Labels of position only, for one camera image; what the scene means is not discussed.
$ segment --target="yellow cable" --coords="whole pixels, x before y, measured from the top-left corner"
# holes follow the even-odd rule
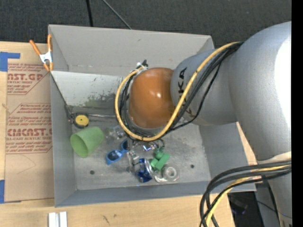
[[[140,135],[137,135],[137,134],[134,134],[133,132],[131,132],[123,123],[121,117],[120,117],[120,114],[119,114],[119,110],[118,110],[118,99],[119,99],[119,95],[120,95],[120,92],[121,92],[121,89],[124,85],[124,83],[134,74],[137,73],[137,71],[133,71],[131,72],[120,84],[118,90],[117,90],[117,93],[116,93],[116,97],[115,97],[115,112],[116,112],[116,116],[117,116],[117,119],[118,119],[118,122],[119,124],[121,125],[121,127],[124,129],[124,131],[130,135],[131,137],[137,139],[137,140],[142,140],[142,141],[153,141],[153,140],[157,140],[158,138],[160,138],[162,135],[165,134],[165,132],[170,128],[170,126],[172,125],[172,123],[174,122],[175,118],[177,117],[178,115],[178,112],[184,102],[184,99],[186,97],[186,95],[188,94],[189,90],[190,90],[190,87],[191,85],[193,84],[194,80],[196,79],[198,73],[202,70],[202,68],[214,57],[216,56],[218,53],[220,53],[221,51],[223,51],[224,49],[230,47],[231,45],[233,44],[236,44],[238,42],[233,42],[233,43],[229,43],[229,44],[226,44],[222,47],[220,47],[219,49],[215,50],[214,52],[212,52],[202,63],[201,65],[197,68],[197,70],[193,73],[192,77],[190,78],[186,88],[184,89],[184,92],[175,108],[175,111],[173,112],[171,118],[169,119],[167,125],[155,136],[153,137],[143,137],[143,136],[140,136]]]
[[[268,167],[268,168],[263,168],[263,169],[255,169],[255,170],[252,170],[252,172],[255,172],[255,171],[267,171],[267,170],[277,170],[277,169],[283,168],[285,166],[275,166],[275,167]],[[205,222],[206,222],[207,226],[208,226],[208,224],[209,224],[209,222],[211,220],[211,217],[214,214],[214,210],[217,208],[219,202],[222,200],[222,198],[225,196],[225,194],[229,193],[232,190],[232,188],[230,188],[230,189],[228,189],[228,188],[230,186],[234,185],[234,184],[242,183],[242,182],[246,181],[249,178],[251,178],[251,177],[244,177],[244,178],[237,179],[237,180],[233,181],[231,184],[229,184],[225,188],[225,190],[223,190],[223,194],[218,198],[218,201],[214,204],[212,210],[208,213],[208,215],[205,218]]]

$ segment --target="robotic arm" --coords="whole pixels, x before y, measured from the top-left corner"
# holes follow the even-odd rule
[[[135,77],[127,85],[128,127],[117,113],[124,130],[150,141],[168,133],[181,116],[203,126],[239,122],[259,163],[291,159],[291,22],[226,48],[187,58],[174,71],[154,68],[136,77],[134,71],[127,78]],[[118,112],[117,98],[115,107]],[[269,183],[281,226],[291,226],[291,174]]]

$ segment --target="black floor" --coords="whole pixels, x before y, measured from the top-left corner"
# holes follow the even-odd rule
[[[292,0],[107,0],[133,28],[211,35],[216,47],[292,19]],[[94,26],[126,28],[90,0]],[[45,43],[48,24],[89,26],[85,0],[0,0],[0,41]]]

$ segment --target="plastic part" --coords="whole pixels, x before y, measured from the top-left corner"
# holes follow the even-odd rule
[[[152,168],[160,171],[168,161],[170,154],[164,153],[163,148],[155,150],[155,158],[151,160]]]
[[[104,134],[99,127],[81,130],[70,138],[72,148],[80,157],[89,156],[103,140]]]
[[[140,170],[137,172],[137,176],[142,183],[148,182],[152,179],[153,171],[149,161],[145,158],[139,159]]]
[[[106,163],[108,165],[120,160],[124,153],[128,152],[127,139],[121,143],[121,150],[114,149],[106,154]]]
[[[84,129],[89,124],[89,118],[84,114],[78,114],[74,119],[74,124],[77,128]]]

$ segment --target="clear plastic object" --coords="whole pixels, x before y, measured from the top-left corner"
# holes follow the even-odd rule
[[[107,143],[121,141],[121,139],[126,136],[125,131],[121,128],[120,125],[104,129],[104,134]]]

